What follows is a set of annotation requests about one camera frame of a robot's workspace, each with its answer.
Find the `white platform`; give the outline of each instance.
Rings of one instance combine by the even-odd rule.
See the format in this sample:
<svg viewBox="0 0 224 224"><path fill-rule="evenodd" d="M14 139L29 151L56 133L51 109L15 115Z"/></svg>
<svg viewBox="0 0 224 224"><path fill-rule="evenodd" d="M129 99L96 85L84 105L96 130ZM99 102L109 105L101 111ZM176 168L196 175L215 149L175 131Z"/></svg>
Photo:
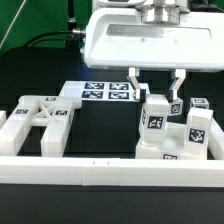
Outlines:
<svg viewBox="0 0 224 224"><path fill-rule="evenodd" d="M149 94L148 84L140 83ZM134 102L134 89L129 82L66 81L59 96L79 97L87 101Z"/></svg>

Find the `black cable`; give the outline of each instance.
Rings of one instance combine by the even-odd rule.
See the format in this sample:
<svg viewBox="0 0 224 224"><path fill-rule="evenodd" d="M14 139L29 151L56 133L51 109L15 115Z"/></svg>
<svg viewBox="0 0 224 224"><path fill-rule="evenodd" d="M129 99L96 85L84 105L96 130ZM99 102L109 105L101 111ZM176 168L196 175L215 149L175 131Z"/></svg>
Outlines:
<svg viewBox="0 0 224 224"><path fill-rule="evenodd" d="M48 37L48 36L55 36L55 35L63 35L63 34L72 34L72 31L54 31L54 32L48 32L48 33L43 33L40 34L36 37L33 37L32 39L30 39L29 41L27 41L23 47L28 47L31 43L33 43L34 41L41 39L43 37Z"/></svg>
<svg viewBox="0 0 224 224"><path fill-rule="evenodd" d="M75 11L74 11L74 1L73 0L67 0L68 1L68 29L72 30L73 28L77 28L77 23L75 20Z"/></svg>
<svg viewBox="0 0 224 224"><path fill-rule="evenodd" d="M224 12L224 9L221 9L221 8L217 8L216 10L219 12Z"/></svg>
<svg viewBox="0 0 224 224"><path fill-rule="evenodd" d="M34 47L36 46L37 44L39 43L42 43L42 42L61 42L61 41L66 41L67 39L41 39L41 40L37 40L35 41L33 44L30 45L30 47Z"/></svg>

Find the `black surface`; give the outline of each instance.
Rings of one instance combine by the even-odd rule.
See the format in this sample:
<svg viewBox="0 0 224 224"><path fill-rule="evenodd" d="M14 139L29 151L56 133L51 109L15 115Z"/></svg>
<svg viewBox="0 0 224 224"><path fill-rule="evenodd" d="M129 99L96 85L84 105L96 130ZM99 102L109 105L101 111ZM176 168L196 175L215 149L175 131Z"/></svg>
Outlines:
<svg viewBox="0 0 224 224"><path fill-rule="evenodd" d="M10 114L22 95L58 95L66 80L116 82L126 81L126 76L125 71L89 70L72 51L13 49L0 58L0 109ZM140 79L149 83L152 93L166 94L169 77L167 72L143 72ZM206 97L223 127L223 80L222 73L189 74L180 91L185 116L171 120L184 122L190 97ZM65 156L133 157L139 113L135 103L84 103L76 112ZM43 132L44 128L32 128L21 156L40 156ZM223 192L223 188L2 184L0 223L222 224Z"/></svg>

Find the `white cube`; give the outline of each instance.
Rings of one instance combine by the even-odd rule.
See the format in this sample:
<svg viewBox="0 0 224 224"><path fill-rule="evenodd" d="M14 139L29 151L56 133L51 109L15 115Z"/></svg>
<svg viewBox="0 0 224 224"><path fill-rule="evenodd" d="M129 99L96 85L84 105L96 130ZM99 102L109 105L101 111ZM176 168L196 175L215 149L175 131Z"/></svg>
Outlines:
<svg viewBox="0 0 224 224"><path fill-rule="evenodd" d="M209 102L206 98L191 98L191 107L209 109Z"/></svg>
<svg viewBox="0 0 224 224"><path fill-rule="evenodd" d="M181 115L183 111L183 100L178 98L170 104L169 116Z"/></svg>
<svg viewBox="0 0 224 224"><path fill-rule="evenodd" d="M208 130L211 127L212 115L212 110L192 107L187 116L187 126Z"/></svg>
<svg viewBox="0 0 224 224"><path fill-rule="evenodd" d="M147 143L163 142L169 103L164 95L148 95L142 107L139 132Z"/></svg>
<svg viewBox="0 0 224 224"><path fill-rule="evenodd" d="M212 121L212 110L191 108L185 130L184 151L207 158L209 131Z"/></svg>

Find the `green wall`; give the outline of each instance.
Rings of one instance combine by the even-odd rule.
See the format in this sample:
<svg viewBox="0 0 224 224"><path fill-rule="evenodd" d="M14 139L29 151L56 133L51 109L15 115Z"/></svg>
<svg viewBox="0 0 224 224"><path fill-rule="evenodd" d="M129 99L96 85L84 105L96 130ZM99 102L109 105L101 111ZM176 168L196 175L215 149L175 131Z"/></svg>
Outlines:
<svg viewBox="0 0 224 224"><path fill-rule="evenodd" d="M22 2L23 0L0 0L0 40ZM77 22L81 28L85 27L91 15L91 2L74 0ZM216 0L216 4L224 8L223 0ZM67 0L28 0L0 53L21 46L38 34L66 29Z"/></svg>

